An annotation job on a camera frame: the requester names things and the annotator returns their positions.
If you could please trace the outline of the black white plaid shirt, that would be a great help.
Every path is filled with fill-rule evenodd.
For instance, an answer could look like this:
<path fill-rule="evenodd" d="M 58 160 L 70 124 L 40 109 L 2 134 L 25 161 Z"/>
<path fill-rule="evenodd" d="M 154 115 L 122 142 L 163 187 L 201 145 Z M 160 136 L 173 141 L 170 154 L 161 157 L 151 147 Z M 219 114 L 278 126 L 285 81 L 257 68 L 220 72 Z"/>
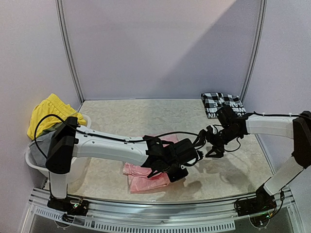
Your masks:
<path fill-rule="evenodd" d="M 223 93 L 202 93 L 201 100 L 204 105 L 207 118 L 216 118 L 216 112 L 223 106 L 228 105 L 238 115 L 246 113 L 246 109 L 239 96 Z"/>

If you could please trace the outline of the pink printed garment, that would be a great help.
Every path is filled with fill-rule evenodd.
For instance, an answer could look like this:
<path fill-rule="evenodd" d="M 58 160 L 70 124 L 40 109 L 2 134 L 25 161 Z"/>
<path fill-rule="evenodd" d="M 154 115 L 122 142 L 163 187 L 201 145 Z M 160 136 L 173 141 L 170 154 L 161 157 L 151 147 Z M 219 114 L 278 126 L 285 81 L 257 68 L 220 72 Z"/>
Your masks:
<path fill-rule="evenodd" d="M 150 168 L 144 168 L 130 163 L 125 163 L 123 165 L 122 173 L 128 178 L 128 185 L 131 194 L 154 191 L 164 188 L 171 183 L 166 173 L 159 173 L 151 178 L 147 178 L 147 176 L 151 173 Z"/>

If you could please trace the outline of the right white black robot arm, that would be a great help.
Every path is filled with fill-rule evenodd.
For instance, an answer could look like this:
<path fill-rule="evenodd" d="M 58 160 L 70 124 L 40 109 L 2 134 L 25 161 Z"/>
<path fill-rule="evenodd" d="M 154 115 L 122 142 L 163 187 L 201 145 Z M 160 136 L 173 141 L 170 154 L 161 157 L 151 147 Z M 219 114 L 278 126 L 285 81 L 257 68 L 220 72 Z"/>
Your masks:
<path fill-rule="evenodd" d="M 223 157 L 225 146 L 244 136 L 255 135 L 269 157 L 274 174 L 264 182 L 252 199 L 251 207 L 261 212 L 270 197 L 290 184 L 311 166 L 311 113 L 265 114 L 251 112 L 238 116 L 225 105 L 217 113 L 222 129 L 208 125 L 199 132 L 196 145 L 211 144 L 206 157 Z"/>

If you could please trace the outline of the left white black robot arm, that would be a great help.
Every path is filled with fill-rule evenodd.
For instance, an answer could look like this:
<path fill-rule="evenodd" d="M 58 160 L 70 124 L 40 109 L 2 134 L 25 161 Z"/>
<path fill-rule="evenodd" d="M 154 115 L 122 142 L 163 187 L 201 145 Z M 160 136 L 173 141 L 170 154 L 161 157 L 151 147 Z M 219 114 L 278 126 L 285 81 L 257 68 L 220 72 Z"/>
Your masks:
<path fill-rule="evenodd" d="M 61 122 L 43 156 L 49 171 L 52 200 L 62 211 L 72 207 L 72 200 L 67 196 L 67 175 L 74 157 L 121 161 L 149 168 L 148 179 L 166 173 L 172 183 L 186 177 L 187 168 L 203 158 L 203 152 L 188 138 L 174 143 L 161 140 L 162 135 L 113 135 L 80 126 L 73 116 Z"/>

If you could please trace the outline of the white plastic laundry basket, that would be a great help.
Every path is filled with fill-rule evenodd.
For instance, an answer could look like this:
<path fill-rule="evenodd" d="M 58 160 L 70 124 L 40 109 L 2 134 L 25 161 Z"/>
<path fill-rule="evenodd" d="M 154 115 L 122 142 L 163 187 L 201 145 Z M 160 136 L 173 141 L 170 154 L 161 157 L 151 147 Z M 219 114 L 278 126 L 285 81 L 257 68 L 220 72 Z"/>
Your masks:
<path fill-rule="evenodd" d="M 73 158 L 74 139 L 77 138 L 77 117 L 70 116 L 61 120 L 62 125 L 53 132 L 37 137 L 25 152 L 26 164 L 44 177 L 49 177 L 50 171 L 67 173 L 67 181 L 78 180 L 88 164 L 87 158 Z"/>

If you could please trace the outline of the olive green garment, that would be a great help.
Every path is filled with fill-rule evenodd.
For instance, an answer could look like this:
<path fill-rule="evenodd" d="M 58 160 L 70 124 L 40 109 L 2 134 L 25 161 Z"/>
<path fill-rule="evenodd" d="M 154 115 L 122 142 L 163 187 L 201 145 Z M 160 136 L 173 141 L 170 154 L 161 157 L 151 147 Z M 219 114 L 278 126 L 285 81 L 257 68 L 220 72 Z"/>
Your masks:
<path fill-rule="evenodd" d="M 49 134 L 50 132 L 56 131 L 61 125 L 62 125 L 62 122 L 59 122 L 59 123 L 56 123 L 47 129 L 44 129 L 42 131 L 42 135 Z"/>

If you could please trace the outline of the yellow shorts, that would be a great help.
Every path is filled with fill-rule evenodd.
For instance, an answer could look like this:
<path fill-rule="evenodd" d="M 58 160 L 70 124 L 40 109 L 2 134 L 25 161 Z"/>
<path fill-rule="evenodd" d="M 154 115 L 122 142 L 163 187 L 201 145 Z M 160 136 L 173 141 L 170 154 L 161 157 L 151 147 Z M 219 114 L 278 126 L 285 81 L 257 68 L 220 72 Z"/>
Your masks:
<path fill-rule="evenodd" d="M 57 95 L 50 94 L 32 111 L 30 125 L 27 130 L 27 135 L 31 140 L 34 140 L 35 129 L 39 121 L 49 114 L 55 114 L 63 120 L 66 120 L 68 117 L 77 117 L 80 125 L 87 125 L 87 121 L 81 113 L 77 112 L 69 104 L 65 104 Z M 46 118 L 42 123 L 40 123 L 36 131 L 36 137 L 41 136 L 44 131 L 56 126 L 58 123 L 61 123 L 61 121 L 54 116 Z"/>

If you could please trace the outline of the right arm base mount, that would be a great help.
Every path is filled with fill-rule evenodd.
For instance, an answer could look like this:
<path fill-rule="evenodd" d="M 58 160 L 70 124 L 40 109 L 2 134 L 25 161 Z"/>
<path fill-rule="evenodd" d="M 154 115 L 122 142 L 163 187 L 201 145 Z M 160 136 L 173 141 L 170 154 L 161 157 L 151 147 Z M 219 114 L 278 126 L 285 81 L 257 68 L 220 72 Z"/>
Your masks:
<path fill-rule="evenodd" d="M 266 218 L 272 218 L 282 208 L 285 200 L 284 191 L 280 191 L 281 205 L 277 207 L 276 199 L 274 195 L 268 194 L 263 187 L 256 190 L 256 196 L 254 198 L 241 198 L 234 202 L 234 209 L 238 213 L 238 216 L 251 215 L 259 212 L 273 210 Z"/>

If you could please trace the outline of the right aluminium frame post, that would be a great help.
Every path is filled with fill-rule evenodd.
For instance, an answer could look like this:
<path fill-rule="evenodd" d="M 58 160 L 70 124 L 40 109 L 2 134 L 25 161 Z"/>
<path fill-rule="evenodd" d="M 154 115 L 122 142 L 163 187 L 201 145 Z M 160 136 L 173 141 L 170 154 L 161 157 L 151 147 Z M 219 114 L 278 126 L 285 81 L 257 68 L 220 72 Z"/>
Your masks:
<path fill-rule="evenodd" d="M 261 0 L 260 6 L 259 6 L 256 30 L 255 30 L 255 35 L 254 35 L 254 41 L 253 41 L 252 50 L 251 50 L 251 57 L 250 57 L 250 61 L 247 67 L 246 77 L 245 77 L 244 83 L 242 85 L 241 93 L 240 93 L 240 100 L 242 102 L 245 101 L 248 87 L 251 82 L 252 73 L 255 67 L 255 62 L 257 59 L 258 51 L 259 51 L 259 45 L 260 45 L 260 40 L 261 40 L 262 30 L 263 30 L 263 25 L 264 25 L 264 20 L 265 20 L 266 7 L 267 7 L 267 1 Z"/>

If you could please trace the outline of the aluminium frame post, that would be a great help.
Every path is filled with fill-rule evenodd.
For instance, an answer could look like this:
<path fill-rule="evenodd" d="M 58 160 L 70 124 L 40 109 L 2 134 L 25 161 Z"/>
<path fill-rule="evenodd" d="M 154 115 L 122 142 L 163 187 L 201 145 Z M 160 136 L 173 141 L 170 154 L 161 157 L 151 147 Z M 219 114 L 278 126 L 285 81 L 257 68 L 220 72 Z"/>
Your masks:
<path fill-rule="evenodd" d="M 246 77 L 245 77 L 244 83 L 242 85 L 241 93 L 240 93 L 240 100 L 242 102 L 245 101 L 248 87 L 251 82 L 252 73 L 255 67 L 255 62 L 257 59 L 258 51 L 259 51 L 259 45 L 260 45 L 260 40 L 261 40 L 262 30 L 263 30 L 263 25 L 264 25 L 264 20 L 265 20 L 266 7 L 267 7 L 267 1 L 261 0 L 260 6 L 259 6 L 256 30 L 255 30 L 255 35 L 254 35 L 254 41 L 253 41 L 252 50 L 251 50 L 251 57 L 250 57 L 250 61 L 247 67 Z"/>
<path fill-rule="evenodd" d="M 72 49 L 70 46 L 69 33 L 68 33 L 66 18 L 65 18 L 64 2 L 62 0 L 56 0 L 55 4 L 56 4 L 56 11 L 58 14 L 60 33 L 61 33 L 61 37 L 63 40 L 63 46 L 64 46 L 65 55 L 67 58 L 69 71 L 71 74 L 71 78 L 73 81 L 73 85 L 74 85 L 78 100 L 81 104 L 83 104 L 85 101 L 85 98 L 83 95 L 80 80 L 79 80 L 78 73 L 75 67 Z"/>

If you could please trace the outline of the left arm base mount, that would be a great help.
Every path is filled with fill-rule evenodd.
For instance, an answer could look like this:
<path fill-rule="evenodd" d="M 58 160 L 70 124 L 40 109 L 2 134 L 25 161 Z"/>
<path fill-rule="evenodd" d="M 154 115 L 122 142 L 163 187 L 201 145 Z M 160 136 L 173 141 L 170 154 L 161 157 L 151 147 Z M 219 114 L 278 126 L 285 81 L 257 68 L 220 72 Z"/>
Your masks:
<path fill-rule="evenodd" d="M 47 206 L 57 211 L 65 212 L 70 216 L 86 216 L 90 202 L 83 198 L 57 199 L 50 196 Z"/>

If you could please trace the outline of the left aluminium frame post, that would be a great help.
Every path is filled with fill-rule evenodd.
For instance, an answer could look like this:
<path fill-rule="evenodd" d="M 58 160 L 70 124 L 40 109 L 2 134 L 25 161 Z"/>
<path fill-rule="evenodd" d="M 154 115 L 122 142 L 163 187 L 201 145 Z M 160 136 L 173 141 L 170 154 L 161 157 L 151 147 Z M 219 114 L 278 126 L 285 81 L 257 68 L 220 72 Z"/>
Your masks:
<path fill-rule="evenodd" d="M 61 33 L 61 37 L 63 40 L 63 46 L 64 46 L 65 55 L 67 58 L 69 71 L 71 74 L 71 78 L 73 81 L 73 85 L 74 85 L 78 100 L 81 104 L 83 104 L 85 101 L 85 98 L 83 95 L 80 80 L 79 80 L 78 73 L 75 67 L 72 49 L 70 46 L 69 33 L 68 33 L 66 18 L 65 18 L 64 2 L 62 0 L 56 0 L 55 4 L 56 4 L 56 11 L 58 14 L 60 33 Z"/>

